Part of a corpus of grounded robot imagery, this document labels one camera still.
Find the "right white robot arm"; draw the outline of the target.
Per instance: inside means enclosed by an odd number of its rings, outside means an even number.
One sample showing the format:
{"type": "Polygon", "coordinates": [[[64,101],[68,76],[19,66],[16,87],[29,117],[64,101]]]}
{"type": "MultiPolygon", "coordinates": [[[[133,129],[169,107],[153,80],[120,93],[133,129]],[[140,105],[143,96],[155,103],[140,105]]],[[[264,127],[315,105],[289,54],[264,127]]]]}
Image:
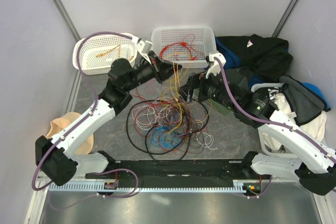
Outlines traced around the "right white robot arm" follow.
{"type": "Polygon", "coordinates": [[[258,175],[297,180],[305,189],[317,195],[335,190],[335,150],[309,137],[268,98],[264,90],[248,90],[246,77],[235,70],[220,75],[190,74],[187,83],[178,90],[183,100],[203,102],[208,99],[233,111],[244,124],[275,138],[295,157],[277,157],[248,152],[240,166],[248,179],[258,175]]]}

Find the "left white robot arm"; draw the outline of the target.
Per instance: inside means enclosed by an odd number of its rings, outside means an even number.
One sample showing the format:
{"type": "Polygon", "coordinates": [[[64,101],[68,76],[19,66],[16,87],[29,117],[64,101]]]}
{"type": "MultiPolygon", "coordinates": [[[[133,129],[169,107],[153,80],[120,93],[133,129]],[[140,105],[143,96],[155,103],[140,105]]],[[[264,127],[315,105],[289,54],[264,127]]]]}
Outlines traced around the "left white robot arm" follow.
{"type": "Polygon", "coordinates": [[[94,103],[67,128],[51,138],[40,136],[35,142],[37,170],[52,183],[62,186],[74,176],[98,173],[111,178],[115,173],[112,158],[105,152],[77,155],[77,149],[98,128],[116,117],[132,100],[130,91],[155,79],[158,83],[169,79],[181,65],[163,60],[153,51],[139,66],[131,66],[126,59],[111,64],[106,87],[94,103]]]}

